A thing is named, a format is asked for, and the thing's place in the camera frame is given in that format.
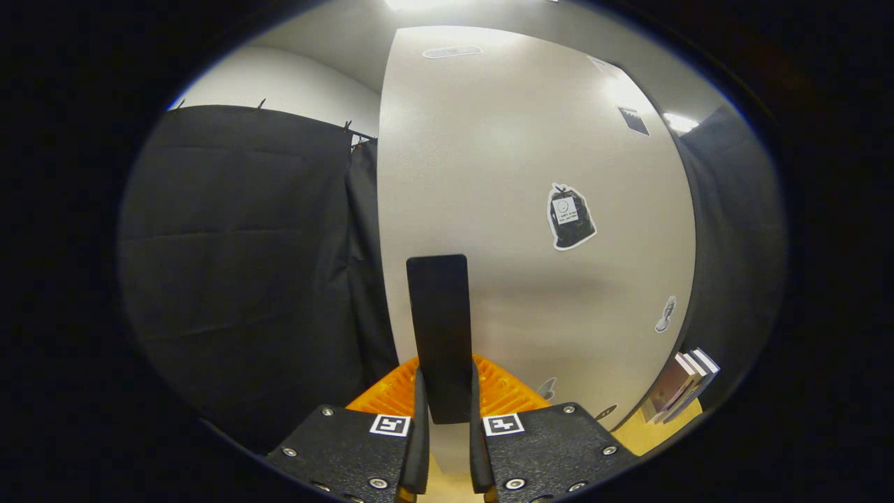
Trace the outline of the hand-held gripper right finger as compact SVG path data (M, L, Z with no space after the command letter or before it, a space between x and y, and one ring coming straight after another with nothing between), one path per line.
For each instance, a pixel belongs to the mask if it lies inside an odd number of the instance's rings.
M486 502L581 502L639 457L582 405L551 405L481 356L471 364L470 472Z

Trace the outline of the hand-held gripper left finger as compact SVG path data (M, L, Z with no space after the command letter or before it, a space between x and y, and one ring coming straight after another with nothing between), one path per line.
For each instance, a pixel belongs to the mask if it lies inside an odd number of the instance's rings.
M418 358L347 407L322 404L266 465L335 502L415 502L427 491L429 424Z

